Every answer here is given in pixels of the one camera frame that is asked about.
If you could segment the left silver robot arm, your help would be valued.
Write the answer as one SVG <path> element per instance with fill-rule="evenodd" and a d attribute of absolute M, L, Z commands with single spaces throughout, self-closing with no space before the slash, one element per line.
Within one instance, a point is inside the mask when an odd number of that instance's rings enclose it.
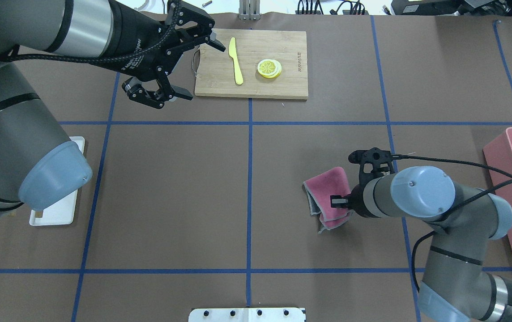
<path fill-rule="evenodd" d="M 90 64 L 128 75 L 128 98 L 155 109 L 192 99 L 168 76 L 185 51 L 225 51 L 215 20 L 182 0 L 154 20 L 116 0 L 0 0 L 0 217 L 27 204 L 45 210 L 93 176 L 15 63 L 47 60 Z"/>

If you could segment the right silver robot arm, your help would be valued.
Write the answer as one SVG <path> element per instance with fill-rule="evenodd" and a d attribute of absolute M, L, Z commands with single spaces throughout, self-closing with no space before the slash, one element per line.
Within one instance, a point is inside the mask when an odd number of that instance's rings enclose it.
<path fill-rule="evenodd" d="M 348 161 L 358 164 L 358 185 L 348 195 L 330 196 L 330 206 L 364 218 L 409 217 L 432 229 L 422 281 L 416 285 L 420 312 L 436 322 L 512 322 L 512 279 L 483 270 L 487 244 L 512 228 L 512 207 L 495 190 L 512 185 L 505 175 L 488 190 L 461 185 L 442 169 L 416 166 L 396 171 L 393 161 L 417 159 L 379 148 L 358 149 Z"/>

